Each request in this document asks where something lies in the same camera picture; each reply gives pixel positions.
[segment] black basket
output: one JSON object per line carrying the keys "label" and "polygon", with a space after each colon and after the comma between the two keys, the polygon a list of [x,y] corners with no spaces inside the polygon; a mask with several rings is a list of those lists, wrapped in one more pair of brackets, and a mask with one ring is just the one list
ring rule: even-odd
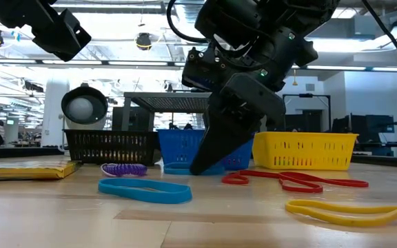
{"label": "black basket", "polygon": [[153,165],[156,132],[64,130],[72,161]]}

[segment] yellow basket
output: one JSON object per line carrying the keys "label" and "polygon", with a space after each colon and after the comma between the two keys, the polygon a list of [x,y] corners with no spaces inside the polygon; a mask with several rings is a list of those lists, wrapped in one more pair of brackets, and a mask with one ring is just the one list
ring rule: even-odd
{"label": "yellow basket", "polygon": [[262,132],[255,135],[256,165],[270,169],[347,170],[357,134]]}

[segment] yellow strap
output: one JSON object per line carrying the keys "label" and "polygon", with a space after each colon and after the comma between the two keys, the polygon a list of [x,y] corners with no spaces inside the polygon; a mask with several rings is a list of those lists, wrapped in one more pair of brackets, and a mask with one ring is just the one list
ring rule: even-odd
{"label": "yellow strap", "polygon": [[[382,214],[377,217],[346,217],[321,212],[312,208],[348,214]],[[317,200],[290,200],[286,210],[294,214],[304,214],[328,223],[350,227],[377,227],[387,225],[397,219],[397,206],[351,207]]]}

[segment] wall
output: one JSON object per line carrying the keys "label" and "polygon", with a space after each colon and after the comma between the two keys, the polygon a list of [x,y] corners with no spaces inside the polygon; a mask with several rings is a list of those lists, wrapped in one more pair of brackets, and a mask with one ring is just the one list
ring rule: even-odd
{"label": "wall", "polygon": [[62,97],[70,91],[70,78],[57,71],[50,73],[45,91],[44,117],[42,125],[41,146],[55,146],[62,144],[62,124],[59,119],[62,114]]}
{"label": "wall", "polygon": [[[347,113],[393,115],[397,121],[397,73],[346,72],[345,87]],[[385,136],[397,141],[397,126]]]}
{"label": "wall", "polygon": [[[318,81],[318,77],[316,76],[297,76],[296,82],[298,85],[292,85],[294,82],[294,77],[289,76],[285,79],[285,87],[278,93],[279,96],[283,97],[284,94],[324,94],[324,84],[323,82]],[[306,91],[306,84],[312,83],[315,85],[314,92]],[[303,110],[323,110],[323,118],[324,116],[328,116],[327,114],[327,106],[320,101],[318,98],[312,99],[301,99],[297,96],[287,96],[285,98],[286,103],[286,114],[302,114]]]}
{"label": "wall", "polygon": [[348,115],[346,110],[345,74],[340,72],[324,81],[324,93],[330,95],[332,102],[332,122],[335,118],[344,118]]}

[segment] plastic basket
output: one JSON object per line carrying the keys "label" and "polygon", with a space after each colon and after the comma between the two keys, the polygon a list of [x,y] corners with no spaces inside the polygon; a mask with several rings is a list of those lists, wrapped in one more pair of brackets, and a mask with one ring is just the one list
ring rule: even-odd
{"label": "plastic basket", "polygon": [[[192,163],[196,156],[205,130],[157,130],[163,163]],[[228,170],[247,169],[252,153],[249,141],[218,164]]]}
{"label": "plastic basket", "polygon": [[64,130],[72,161],[152,165],[156,132]]}
{"label": "plastic basket", "polygon": [[347,170],[357,136],[263,132],[254,139],[254,161],[270,169]]}

